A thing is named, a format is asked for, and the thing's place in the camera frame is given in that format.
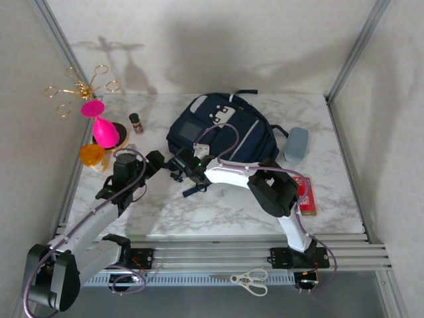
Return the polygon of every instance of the metal frame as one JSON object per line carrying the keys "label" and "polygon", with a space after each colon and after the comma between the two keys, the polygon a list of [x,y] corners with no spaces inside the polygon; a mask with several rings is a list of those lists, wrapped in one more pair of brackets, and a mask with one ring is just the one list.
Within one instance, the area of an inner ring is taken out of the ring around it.
{"label": "metal frame", "polygon": [[366,233],[370,243],[381,244],[382,242],[378,238],[378,236],[377,236],[377,234],[374,230],[374,226],[373,226],[374,222],[372,221],[371,214],[368,213],[367,210],[363,209],[362,204],[359,200],[357,187],[356,187],[356,184],[354,182],[355,178],[354,178],[353,172],[352,172],[352,171],[354,171],[354,164],[353,164],[353,161],[352,161],[352,156],[350,155],[350,151],[348,150],[348,146],[347,146],[347,143],[346,143],[344,136],[342,136],[341,133],[340,133],[341,130],[339,130],[339,124],[338,124],[339,121],[334,116],[334,110],[335,110],[335,107],[334,107],[334,103],[333,103],[333,107],[329,107],[329,114],[330,114],[331,122],[334,126],[334,131],[336,133],[337,142],[338,142],[340,150],[342,152],[343,162],[344,162],[344,166],[346,168],[347,174],[348,174],[350,187],[352,188],[353,196],[355,198],[356,204],[358,205],[359,213],[360,213],[360,216],[362,218],[362,224],[364,225],[365,233]]}
{"label": "metal frame", "polygon": [[[90,279],[84,284],[84,287],[110,287],[110,277],[112,275],[130,274],[130,272],[115,272],[112,270],[104,270]],[[217,278],[209,277],[214,274],[207,273],[162,273],[155,272],[154,274],[146,277],[146,284],[149,287],[188,287],[188,286],[233,286],[234,284],[226,280],[218,280]],[[263,284],[271,285],[295,285],[294,273],[289,272],[268,272],[268,278],[263,281]],[[141,281],[133,281],[132,283],[117,283],[116,286],[141,286]]]}
{"label": "metal frame", "polygon": [[[365,234],[317,237],[334,252],[339,270],[392,270],[384,245],[370,244]],[[273,270],[266,261],[270,248],[288,246],[284,235],[147,236],[143,240],[132,241],[131,246],[155,249],[153,272],[243,272],[249,268],[264,268],[269,272],[302,271]],[[330,265],[330,268],[322,271],[334,269],[332,259]]]}
{"label": "metal frame", "polygon": [[389,318],[408,318],[405,303],[393,272],[376,272],[378,286]]}
{"label": "metal frame", "polygon": [[384,11],[386,11],[386,8],[389,3],[390,0],[377,0],[374,4],[368,18],[364,23],[364,26],[362,27],[362,30],[358,35],[358,38],[356,39],[352,47],[352,50],[348,55],[348,58],[346,59],[346,62],[343,64],[343,67],[340,70],[337,79],[335,80],[332,88],[330,89],[330,92],[327,97],[329,105],[334,102],[337,95],[340,93],[340,90],[345,84],[360,55],[364,51],[372,33],[380,22],[380,19],[382,18]]}
{"label": "metal frame", "polygon": [[46,0],[31,0],[30,3],[34,7],[35,11],[40,15],[40,20],[44,22],[48,34],[53,38],[60,48],[60,52],[67,63],[73,68],[79,69],[79,76],[81,80],[85,83],[89,83],[87,76],[85,76],[84,71],[82,70],[80,63],[75,57],[74,52],[72,52],[71,46],[66,40],[62,29],[59,26],[58,21],[53,15],[52,10],[50,9]]}

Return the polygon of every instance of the gray floor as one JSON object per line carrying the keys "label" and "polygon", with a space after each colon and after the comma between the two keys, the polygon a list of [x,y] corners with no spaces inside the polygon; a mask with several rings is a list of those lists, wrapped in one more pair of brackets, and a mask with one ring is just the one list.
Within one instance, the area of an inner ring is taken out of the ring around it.
{"label": "gray floor", "polygon": [[124,296],[112,295],[107,288],[83,288],[74,305],[57,317],[387,317],[373,272],[338,273],[329,286],[310,295],[299,295],[291,286],[268,289],[267,296],[255,297],[240,286],[147,287]]}

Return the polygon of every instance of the metal pole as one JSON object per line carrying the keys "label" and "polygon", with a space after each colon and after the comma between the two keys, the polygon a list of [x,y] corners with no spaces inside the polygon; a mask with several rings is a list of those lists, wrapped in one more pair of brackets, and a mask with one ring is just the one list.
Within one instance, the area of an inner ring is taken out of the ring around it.
{"label": "metal pole", "polygon": [[377,0],[377,2],[374,4],[368,18],[364,23],[364,26],[362,27],[362,30],[358,35],[358,38],[352,47],[352,50],[348,55],[346,62],[343,64],[343,67],[340,70],[336,81],[330,89],[330,92],[327,96],[329,107],[331,107],[337,95],[340,93],[340,90],[345,84],[360,55],[364,51],[366,44],[370,40],[372,33],[380,22],[380,19],[382,18],[384,11],[386,10],[389,3],[390,0]]}
{"label": "metal pole", "polygon": [[62,32],[62,29],[60,28],[58,21],[54,17],[53,12],[50,9],[47,1],[32,0],[31,4],[34,7],[35,11],[40,15],[41,21],[44,22],[44,24],[46,25],[46,28],[50,31],[49,32],[50,36],[52,36],[54,41],[60,47],[60,51],[65,57],[65,60],[67,61],[67,63],[73,68],[77,68],[79,70],[79,76],[81,80],[83,80],[85,83],[88,83],[89,80],[85,76],[84,71],[82,70],[80,66],[80,63],[78,63],[74,52],[72,52],[71,46],[66,40],[66,37],[64,33]]}

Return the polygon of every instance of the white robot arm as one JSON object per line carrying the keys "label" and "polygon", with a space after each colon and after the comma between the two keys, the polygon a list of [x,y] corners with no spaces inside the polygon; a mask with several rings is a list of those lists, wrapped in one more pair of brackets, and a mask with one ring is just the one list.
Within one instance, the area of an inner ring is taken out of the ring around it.
{"label": "white robot arm", "polygon": [[181,149],[172,162],[197,186],[232,184],[249,189],[260,206],[277,218],[288,239],[289,247],[302,254],[313,254],[316,242],[304,234],[295,218],[298,200],[297,184],[285,172],[259,170],[258,167],[280,168],[275,161],[265,159],[251,164],[218,160],[214,156],[198,158],[188,149]]}
{"label": "white robot arm", "polygon": [[[129,263],[131,242],[128,238],[106,235],[95,248],[87,249],[133,202],[135,190],[164,167],[164,157],[159,151],[149,153],[146,158],[141,162],[134,154],[118,155],[113,175],[106,179],[87,212],[64,234],[48,244],[35,244],[29,250],[22,286],[28,300],[65,311],[92,276],[117,262]],[[51,256],[40,267],[40,260],[48,253]],[[35,279],[29,283],[37,268]]]}

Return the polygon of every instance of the bottle cap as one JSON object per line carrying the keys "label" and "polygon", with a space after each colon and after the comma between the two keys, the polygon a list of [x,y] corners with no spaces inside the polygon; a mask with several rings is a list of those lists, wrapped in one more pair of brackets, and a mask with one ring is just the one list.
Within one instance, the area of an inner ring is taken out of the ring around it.
{"label": "bottle cap", "polygon": [[87,167],[95,166],[104,156],[105,149],[98,144],[86,144],[79,149],[79,159]]}
{"label": "bottle cap", "polygon": [[136,113],[132,113],[129,118],[133,124],[137,124],[140,121],[138,114]]}

